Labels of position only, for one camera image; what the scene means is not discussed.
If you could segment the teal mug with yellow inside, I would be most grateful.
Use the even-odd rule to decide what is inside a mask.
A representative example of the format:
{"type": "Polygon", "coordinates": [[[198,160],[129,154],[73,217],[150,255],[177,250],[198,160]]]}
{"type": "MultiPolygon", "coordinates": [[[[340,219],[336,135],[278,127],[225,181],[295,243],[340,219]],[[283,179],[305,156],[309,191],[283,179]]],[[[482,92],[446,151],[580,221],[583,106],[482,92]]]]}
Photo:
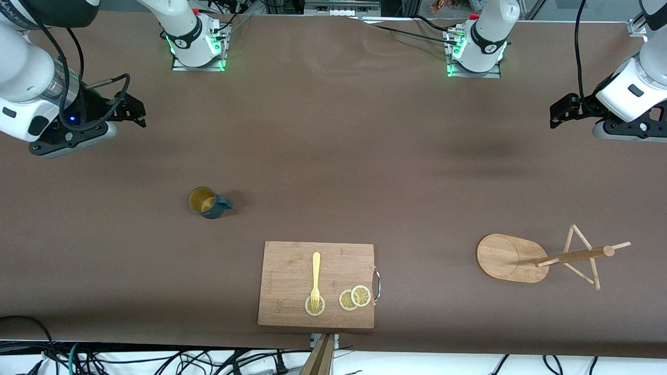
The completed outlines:
{"type": "Polygon", "coordinates": [[[209,187],[200,186],[191,191],[188,206],[192,212],[203,218],[217,219],[221,218],[226,211],[231,210],[233,204],[209,187]]]}

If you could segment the wooden cup rack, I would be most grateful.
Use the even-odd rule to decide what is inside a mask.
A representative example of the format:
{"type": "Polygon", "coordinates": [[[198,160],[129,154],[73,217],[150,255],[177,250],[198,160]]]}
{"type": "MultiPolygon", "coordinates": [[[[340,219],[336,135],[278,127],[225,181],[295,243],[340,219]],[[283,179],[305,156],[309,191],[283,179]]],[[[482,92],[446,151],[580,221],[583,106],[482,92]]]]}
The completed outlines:
{"type": "Polygon", "coordinates": [[[593,247],[577,225],[572,224],[560,254],[549,256],[534,241],[492,233],[479,240],[475,258],[481,270],[496,280],[538,283],[546,278],[551,268],[563,266],[599,291],[597,259],[612,258],[617,250],[630,246],[631,242],[626,241],[593,247]]]}

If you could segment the brown table cover sheet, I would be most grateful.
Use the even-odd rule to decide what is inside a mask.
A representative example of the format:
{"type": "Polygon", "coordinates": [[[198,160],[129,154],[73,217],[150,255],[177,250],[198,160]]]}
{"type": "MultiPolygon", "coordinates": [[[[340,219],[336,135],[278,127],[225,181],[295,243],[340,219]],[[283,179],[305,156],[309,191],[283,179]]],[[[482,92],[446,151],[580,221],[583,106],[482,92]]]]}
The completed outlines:
{"type": "Polygon", "coordinates": [[[152,14],[77,29],[85,80],[121,73],[147,127],[32,156],[0,134],[0,317],[57,340],[306,347],[257,324],[264,243],[374,244],[375,327],[357,351],[667,358],[667,144],[551,130],[576,90],[571,23],[518,23],[500,79],[449,78],[442,48],[348,18],[236,19],[224,72],[174,72],[152,14]],[[190,210],[205,186],[232,202],[190,210]],[[502,233],[563,252],[575,224],[601,289],[477,265],[502,233]]]}

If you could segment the yellow plastic fork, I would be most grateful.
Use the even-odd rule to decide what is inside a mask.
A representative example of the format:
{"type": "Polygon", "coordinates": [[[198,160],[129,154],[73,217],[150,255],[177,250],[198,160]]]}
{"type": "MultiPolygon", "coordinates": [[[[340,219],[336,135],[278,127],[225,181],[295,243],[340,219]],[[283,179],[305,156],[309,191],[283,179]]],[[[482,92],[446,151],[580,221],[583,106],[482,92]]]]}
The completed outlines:
{"type": "Polygon", "coordinates": [[[312,254],[312,275],[313,287],[310,291],[310,311],[315,312],[320,307],[320,291],[319,291],[319,270],[320,270],[321,254],[315,252],[312,254]]]}

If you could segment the grey power strip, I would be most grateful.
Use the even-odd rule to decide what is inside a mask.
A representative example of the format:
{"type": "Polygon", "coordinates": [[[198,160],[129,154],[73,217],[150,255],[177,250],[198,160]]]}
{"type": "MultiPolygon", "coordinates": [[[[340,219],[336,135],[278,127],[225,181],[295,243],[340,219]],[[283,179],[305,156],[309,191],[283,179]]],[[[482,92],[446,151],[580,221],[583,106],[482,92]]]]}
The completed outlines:
{"type": "Polygon", "coordinates": [[[381,1],[304,0],[303,14],[346,17],[381,17],[381,1]]]}

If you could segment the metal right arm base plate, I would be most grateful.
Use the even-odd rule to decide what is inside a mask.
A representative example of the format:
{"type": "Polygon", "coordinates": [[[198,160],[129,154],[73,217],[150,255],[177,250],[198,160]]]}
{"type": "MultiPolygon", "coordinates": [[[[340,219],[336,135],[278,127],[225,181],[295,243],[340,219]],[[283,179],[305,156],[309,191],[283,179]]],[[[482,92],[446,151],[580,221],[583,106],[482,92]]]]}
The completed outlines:
{"type": "Polygon", "coordinates": [[[231,39],[231,26],[221,24],[217,19],[207,22],[207,31],[197,38],[190,49],[182,52],[169,41],[173,56],[173,71],[207,71],[222,72],[226,70],[227,55],[231,39]]]}

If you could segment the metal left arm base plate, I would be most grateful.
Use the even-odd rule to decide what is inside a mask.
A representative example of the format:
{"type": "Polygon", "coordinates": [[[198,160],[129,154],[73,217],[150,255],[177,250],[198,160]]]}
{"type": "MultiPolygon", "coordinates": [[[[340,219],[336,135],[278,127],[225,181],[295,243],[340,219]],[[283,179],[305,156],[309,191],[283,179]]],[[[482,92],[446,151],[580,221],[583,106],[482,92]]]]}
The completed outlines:
{"type": "Polygon", "coordinates": [[[467,38],[461,29],[449,28],[443,31],[445,41],[454,44],[445,44],[447,76],[455,78],[501,78],[500,61],[503,58],[503,45],[497,52],[483,53],[482,49],[467,38]]]}

